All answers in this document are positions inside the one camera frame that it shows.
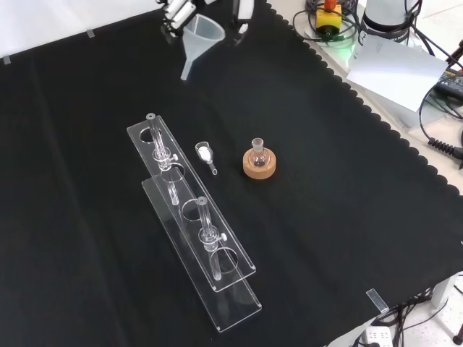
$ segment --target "white sheet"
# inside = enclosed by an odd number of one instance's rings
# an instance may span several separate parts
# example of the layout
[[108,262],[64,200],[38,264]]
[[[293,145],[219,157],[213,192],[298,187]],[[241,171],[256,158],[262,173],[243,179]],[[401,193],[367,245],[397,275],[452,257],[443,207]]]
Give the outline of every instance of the white sheet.
[[446,67],[426,52],[369,35],[347,79],[415,112]]

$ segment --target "yellow component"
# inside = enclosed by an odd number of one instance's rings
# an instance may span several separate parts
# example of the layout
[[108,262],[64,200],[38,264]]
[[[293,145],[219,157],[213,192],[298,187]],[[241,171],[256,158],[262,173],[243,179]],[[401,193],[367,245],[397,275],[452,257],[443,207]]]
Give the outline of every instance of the yellow component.
[[[341,5],[336,5],[334,11],[341,13]],[[318,9],[316,19],[316,29],[321,27],[335,27],[338,29],[338,31],[341,29],[342,18],[336,13],[328,13],[325,12],[323,9]]]

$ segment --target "clear acrylic rack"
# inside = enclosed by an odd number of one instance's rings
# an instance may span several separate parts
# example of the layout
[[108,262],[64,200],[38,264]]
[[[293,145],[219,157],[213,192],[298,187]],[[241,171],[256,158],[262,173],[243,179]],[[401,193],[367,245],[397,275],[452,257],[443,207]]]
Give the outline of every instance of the clear acrylic rack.
[[246,277],[255,266],[160,116],[129,132],[151,178],[142,183],[219,332],[262,309]]

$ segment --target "plastic funnel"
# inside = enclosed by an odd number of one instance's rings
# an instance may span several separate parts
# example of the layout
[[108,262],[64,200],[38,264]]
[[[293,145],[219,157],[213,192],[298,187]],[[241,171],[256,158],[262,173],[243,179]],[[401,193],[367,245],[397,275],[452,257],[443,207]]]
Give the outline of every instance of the plastic funnel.
[[196,14],[183,28],[183,46],[187,61],[180,78],[185,81],[193,61],[224,38],[225,30],[218,23],[206,16]]

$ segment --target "funnel stem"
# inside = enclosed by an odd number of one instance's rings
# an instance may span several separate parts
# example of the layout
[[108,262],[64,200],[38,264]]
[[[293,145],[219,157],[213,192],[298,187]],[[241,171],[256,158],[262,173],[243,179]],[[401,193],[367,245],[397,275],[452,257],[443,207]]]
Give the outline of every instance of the funnel stem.
[[193,64],[192,61],[186,60],[185,66],[183,67],[182,76],[180,77],[180,78],[182,79],[182,81],[186,81],[186,80],[187,80],[188,75],[190,74],[190,70],[191,70],[192,64]]

